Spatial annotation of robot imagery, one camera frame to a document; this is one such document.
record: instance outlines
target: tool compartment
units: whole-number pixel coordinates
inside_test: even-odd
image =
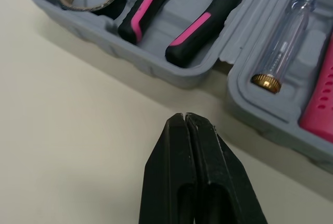
[[[333,27],[333,0],[317,0],[300,50],[288,68],[280,93],[273,94],[253,83],[251,77],[263,55],[267,39],[277,27],[291,0],[278,0],[265,9],[269,18],[262,29],[251,33],[228,77],[230,112],[256,128],[265,138],[309,157],[333,172],[333,145],[299,126],[311,98]]]
[[[213,39],[185,69],[165,59],[168,45],[205,11],[212,0],[168,0],[138,45],[126,42],[117,34],[117,27],[129,12],[133,1],[128,1],[116,20],[92,13],[62,10],[58,0],[33,1],[54,21],[79,38],[96,43],[108,54],[124,58],[144,73],[181,88],[198,85],[219,58],[209,53]],[[228,20],[225,27],[232,23],[233,20]]]
[[[230,13],[217,39],[202,48],[186,68],[167,62],[165,50],[212,0],[168,0],[137,45],[117,34],[118,26],[134,3],[132,0],[116,20],[89,12],[62,10],[58,0],[33,1],[79,38],[97,44],[114,57],[126,59],[150,76],[181,88],[197,86],[218,60],[233,64],[228,76],[228,110],[267,139],[306,155],[333,173],[333,145],[299,127],[333,27],[333,0],[317,0],[302,46],[288,69],[281,92],[276,95],[250,80],[267,39],[291,0],[242,0]]]

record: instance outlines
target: pink tool handle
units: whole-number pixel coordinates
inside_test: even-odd
[[[301,128],[333,143],[333,35]]]

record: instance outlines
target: table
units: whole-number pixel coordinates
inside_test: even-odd
[[[332,222],[333,176],[225,112],[223,65],[181,90],[77,39],[30,0],[0,3],[1,223],[137,223],[144,165],[177,112],[216,125],[269,224]]]

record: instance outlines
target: voltage tester screwdriver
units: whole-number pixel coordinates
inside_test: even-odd
[[[122,24],[119,34],[137,44],[166,0],[137,0]],[[166,49],[167,60],[186,67],[212,37],[218,35],[230,12],[240,0],[213,0],[207,10]]]
[[[316,0],[294,0],[291,11],[280,22],[252,82],[274,94],[281,89],[286,71],[294,60],[308,27]]]

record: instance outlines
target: tool case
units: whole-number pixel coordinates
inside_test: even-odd
[[[117,34],[132,3],[112,20],[89,12],[63,10],[58,0],[33,1],[79,38],[96,43],[111,56],[124,58],[142,72],[180,88],[198,85],[217,61],[234,65],[228,75],[227,109],[265,138],[302,153],[333,173],[333,144],[299,127],[332,31],[333,0],[317,0],[302,46],[288,69],[281,92],[276,95],[250,80],[267,39],[292,0],[242,0],[230,13],[220,35],[203,47],[186,68],[168,63],[165,49],[212,0],[168,0],[137,45]]]

